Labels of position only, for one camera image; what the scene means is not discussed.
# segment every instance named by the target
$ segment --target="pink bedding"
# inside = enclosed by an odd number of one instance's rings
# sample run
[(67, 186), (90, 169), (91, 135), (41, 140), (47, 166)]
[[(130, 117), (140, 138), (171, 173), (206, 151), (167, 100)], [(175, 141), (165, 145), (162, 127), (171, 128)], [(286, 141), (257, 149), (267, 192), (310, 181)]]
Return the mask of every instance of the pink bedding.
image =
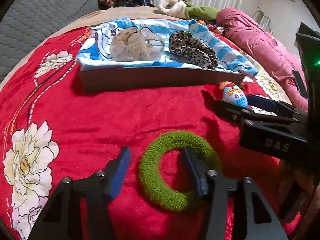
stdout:
[(292, 70), (297, 70), (307, 87), (301, 62), (297, 56), (287, 51), (280, 41), (265, 32), (242, 11), (225, 8), (217, 14), (216, 22), (230, 26), (226, 37), (260, 62), (268, 74), (284, 89), (295, 107), (308, 111), (308, 101), (300, 95), (293, 81)]

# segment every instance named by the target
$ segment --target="bed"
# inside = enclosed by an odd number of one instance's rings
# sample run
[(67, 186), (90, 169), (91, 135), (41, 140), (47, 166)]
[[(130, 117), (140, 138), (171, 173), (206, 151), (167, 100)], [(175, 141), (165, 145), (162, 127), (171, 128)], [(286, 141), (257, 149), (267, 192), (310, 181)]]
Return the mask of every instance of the bed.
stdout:
[[(109, 206), (117, 239), (197, 239), (205, 208), (164, 210), (148, 198), (138, 177), (139, 161), (147, 146), (159, 135), (173, 130), (205, 138), (218, 154), (224, 175), (252, 177), (277, 211), (279, 160), (239, 147), (238, 128), (206, 107), (203, 86), (83, 92), (76, 55), (90, 37), (93, 25), (121, 17), (179, 21), (155, 13), (151, 7), (93, 12), (44, 40), (1, 83), (0, 147), (4, 175), (0, 176), (0, 217), (14, 238), (28, 238), (48, 196), (63, 177), (90, 176), (127, 145), (132, 150), (132, 162), (121, 194)], [(290, 103), (258, 62), (236, 45), (229, 45), (243, 53), (259, 71), (255, 78), (244, 80), (245, 94)], [(48, 63), (49, 70), (36, 77), (37, 71)], [(30, 153), (34, 153), (34, 147), (39, 149), (33, 161), (26, 145)], [(178, 152), (161, 159), (160, 174), (175, 190), (185, 192), (190, 188)], [(21, 175), (28, 175), (28, 180), (21, 180)], [(284, 229), (290, 232), (292, 224), (284, 224)], [(231, 239), (231, 233), (229, 221), (226, 239)]]

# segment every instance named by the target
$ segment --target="blue and white cloth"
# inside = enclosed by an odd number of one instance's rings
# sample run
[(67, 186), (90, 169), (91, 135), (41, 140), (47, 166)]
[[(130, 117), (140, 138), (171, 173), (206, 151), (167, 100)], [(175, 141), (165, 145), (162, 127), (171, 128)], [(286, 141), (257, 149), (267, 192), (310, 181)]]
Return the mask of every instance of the blue and white cloth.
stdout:
[[(130, 27), (148, 27), (155, 34), (161, 36), (165, 41), (164, 52), (160, 60), (153, 61), (114, 61), (110, 53), (110, 45), (114, 36), (120, 30)], [(143, 66), (167, 66), (167, 67), (189, 67), (201, 68), (196, 65), (185, 63), (183, 57), (172, 54), (169, 51), (169, 36), (177, 31), (190, 32), (196, 39), (203, 40), (212, 48), (218, 59), (219, 65), (215, 70), (226, 72), (240, 72), (252, 78), (258, 70), (237, 50), (219, 40), (208, 28), (195, 20), (171, 21), (166, 19), (136, 19), (127, 18), (115, 19), (92, 29), (90, 37), (82, 45), (76, 61), (82, 66), (82, 71), (104, 69), (111, 67), (143, 67)]]

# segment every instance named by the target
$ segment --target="green fuzzy ring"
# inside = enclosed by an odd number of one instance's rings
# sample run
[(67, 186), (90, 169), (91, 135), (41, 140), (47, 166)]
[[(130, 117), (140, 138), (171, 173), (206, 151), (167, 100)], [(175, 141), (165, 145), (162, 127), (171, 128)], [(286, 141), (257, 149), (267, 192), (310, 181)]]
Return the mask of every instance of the green fuzzy ring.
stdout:
[(209, 143), (198, 135), (185, 131), (164, 133), (150, 144), (140, 160), (140, 180), (149, 197), (162, 207), (182, 211), (191, 204), (197, 204), (192, 191), (187, 193), (171, 189), (161, 178), (159, 162), (166, 152), (174, 149), (192, 147), (200, 152), (210, 169), (221, 171), (220, 160)]

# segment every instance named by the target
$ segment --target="white flower print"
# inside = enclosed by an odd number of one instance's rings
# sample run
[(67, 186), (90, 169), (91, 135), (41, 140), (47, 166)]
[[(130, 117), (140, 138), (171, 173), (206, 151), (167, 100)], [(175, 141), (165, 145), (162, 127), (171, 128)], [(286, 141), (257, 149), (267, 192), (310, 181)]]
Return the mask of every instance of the white flower print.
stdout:
[[(268, 98), (268, 97), (264, 97), (262, 95), (257, 95), (258, 97), (262, 97), (262, 98)], [(263, 110), (263, 109), (260, 109), (260, 108), (257, 108), (255, 106), (251, 106), (252, 107), (252, 110), (257, 113), (257, 114), (267, 114), (267, 115), (274, 115), (274, 116), (277, 116), (275, 113), (273, 112), (267, 112), (266, 110)]]
[(36, 222), (48, 198), (40, 198), (39, 206), (32, 208), (30, 215), (20, 216), (17, 208), (12, 211), (12, 227), (17, 230), (22, 240), (28, 239), (31, 229)]
[(61, 51), (58, 55), (51, 54), (37, 69), (35, 78), (42, 76), (52, 69), (58, 68), (60, 65), (65, 64), (73, 59), (72, 54), (68, 54), (67, 51)]
[(284, 98), (282, 98), (281, 94), (279, 93), (279, 89), (274, 83), (274, 80), (267, 74), (265, 70), (259, 72), (255, 78), (257, 79), (258, 85), (263, 88), (265, 93), (270, 96), (271, 99), (276, 101), (284, 101)]
[(59, 153), (59, 146), (51, 141), (51, 137), (52, 130), (49, 130), (46, 121), (39, 129), (32, 123), (26, 132), (24, 129), (15, 131), (12, 135), (12, 149), (7, 151), (3, 160), (4, 176), (13, 186), (11, 206), (18, 212), (21, 225), (37, 217), (40, 200), (47, 199), (49, 195), (52, 176), (48, 164)]

